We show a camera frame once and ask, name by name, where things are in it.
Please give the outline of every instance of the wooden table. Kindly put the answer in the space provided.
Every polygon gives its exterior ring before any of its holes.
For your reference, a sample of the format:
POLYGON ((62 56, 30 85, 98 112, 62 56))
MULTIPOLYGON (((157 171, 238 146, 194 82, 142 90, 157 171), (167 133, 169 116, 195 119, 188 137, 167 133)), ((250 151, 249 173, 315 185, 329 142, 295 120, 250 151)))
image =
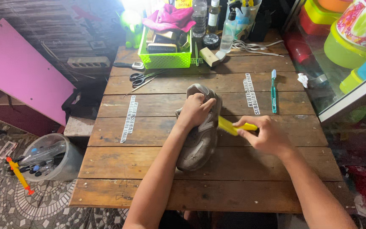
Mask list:
MULTIPOLYGON (((278 32, 272 30, 262 44, 278 39, 278 32)), ((228 120, 255 115, 247 105, 245 73, 251 74, 261 115, 276 119, 343 206, 353 206, 287 50, 281 43, 269 51, 285 57, 233 50, 213 70, 206 64, 192 64, 190 68, 171 69, 169 75, 157 77, 133 93, 139 105, 133 133, 128 134, 125 143, 120 143, 120 139, 131 96, 124 95, 132 89, 129 75, 135 71, 113 68, 69 206, 128 208, 175 124, 175 110, 182 107, 191 84, 200 83, 215 90, 223 100, 221 115, 228 120), (272 113, 270 100, 273 69, 277 71, 278 115, 272 113)), ((137 50, 120 48, 117 61, 140 59, 137 50)), ((243 138, 222 131, 216 153, 204 167, 192 172, 176 170, 167 209, 301 212, 289 174, 280 160, 257 153, 243 138)))

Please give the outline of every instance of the white shoelace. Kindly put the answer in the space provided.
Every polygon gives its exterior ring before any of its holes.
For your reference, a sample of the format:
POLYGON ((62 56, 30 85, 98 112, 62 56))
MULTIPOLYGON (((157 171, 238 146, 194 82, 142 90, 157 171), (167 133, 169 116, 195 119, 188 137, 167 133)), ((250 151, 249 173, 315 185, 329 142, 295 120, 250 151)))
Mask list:
POLYGON ((247 51, 249 53, 260 53, 260 54, 264 54, 264 55, 285 57, 283 55, 279 55, 279 54, 276 54, 276 53, 264 53, 264 52, 258 52, 257 51, 257 50, 267 50, 269 46, 272 46, 272 45, 275 45, 275 44, 278 44, 278 43, 281 43, 281 42, 283 42, 283 40, 280 40, 280 41, 277 41, 277 42, 274 42, 274 43, 268 44, 268 45, 262 45, 262 44, 247 44, 243 41, 234 39, 234 43, 233 43, 231 48, 240 49, 242 51, 247 51))

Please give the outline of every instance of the spray bottle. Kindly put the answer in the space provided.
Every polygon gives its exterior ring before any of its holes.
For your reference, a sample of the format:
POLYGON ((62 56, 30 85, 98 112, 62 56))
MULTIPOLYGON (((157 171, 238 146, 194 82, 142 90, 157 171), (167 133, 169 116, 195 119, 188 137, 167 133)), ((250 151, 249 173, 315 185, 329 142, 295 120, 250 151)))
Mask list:
POLYGON ((224 29, 222 30, 222 37, 221 37, 221 44, 220 44, 220 51, 229 53, 231 52, 231 46, 234 41, 235 31, 237 28, 237 21, 235 20, 237 13, 235 8, 238 8, 241 13, 241 1, 235 1, 228 5, 230 9, 230 13, 228 15, 227 20, 224 22, 224 29))

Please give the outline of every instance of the green elephant toy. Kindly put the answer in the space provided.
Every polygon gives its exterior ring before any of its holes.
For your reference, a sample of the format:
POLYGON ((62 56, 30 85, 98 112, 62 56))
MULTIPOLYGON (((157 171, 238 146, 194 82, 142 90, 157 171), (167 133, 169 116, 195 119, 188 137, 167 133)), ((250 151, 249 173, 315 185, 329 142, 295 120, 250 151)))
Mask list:
POLYGON ((141 44, 142 31, 144 29, 142 17, 133 10, 125 10, 119 18, 122 28, 126 31, 125 46, 127 48, 133 47, 134 49, 138 49, 141 44))

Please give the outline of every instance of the sneaker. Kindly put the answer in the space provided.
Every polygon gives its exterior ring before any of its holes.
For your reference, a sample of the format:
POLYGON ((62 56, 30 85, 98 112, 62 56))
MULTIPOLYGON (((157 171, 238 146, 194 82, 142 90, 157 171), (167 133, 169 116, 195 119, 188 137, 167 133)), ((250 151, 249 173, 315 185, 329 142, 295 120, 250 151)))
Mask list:
MULTIPOLYGON (((181 171, 201 168, 217 147, 218 116, 222 99, 213 90, 200 84, 193 84, 187 89, 187 97, 196 93, 204 94, 204 103, 211 98, 215 98, 217 102, 211 108, 206 120, 200 126, 194 127, 188 134, 176 164, 177 169, 181 171)), ((180 108, 176 111, 176 117, 179 117, 181 110, 180 108)))

